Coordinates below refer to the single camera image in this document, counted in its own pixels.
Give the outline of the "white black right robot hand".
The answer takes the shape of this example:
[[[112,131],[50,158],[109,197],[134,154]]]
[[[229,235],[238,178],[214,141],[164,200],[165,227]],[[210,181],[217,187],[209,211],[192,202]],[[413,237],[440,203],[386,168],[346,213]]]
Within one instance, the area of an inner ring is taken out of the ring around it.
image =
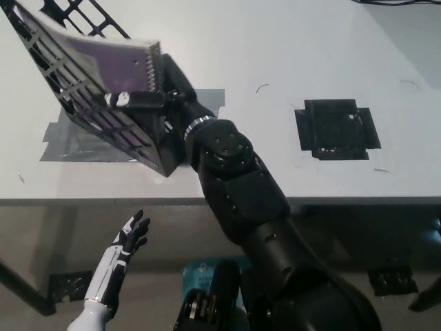
[[[214,118],[213,112],[202,106],[191,83],[168,54],[162,56],[164,85],[162,92],[113,92],[99,96],[106,108],[131,117],[146,133],[158,136],[165,122],[186,140],[195,127]]]

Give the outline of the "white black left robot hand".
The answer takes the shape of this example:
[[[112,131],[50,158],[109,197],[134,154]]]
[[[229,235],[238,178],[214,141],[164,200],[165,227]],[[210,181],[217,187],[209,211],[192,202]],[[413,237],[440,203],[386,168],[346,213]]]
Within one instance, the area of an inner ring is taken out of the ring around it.
[[[147,243],[150,219],[143,211],[135,213],[119,230],[108,246],[95,270],[85,299],[93,300],[115,309],[130,260],[137,250]]]

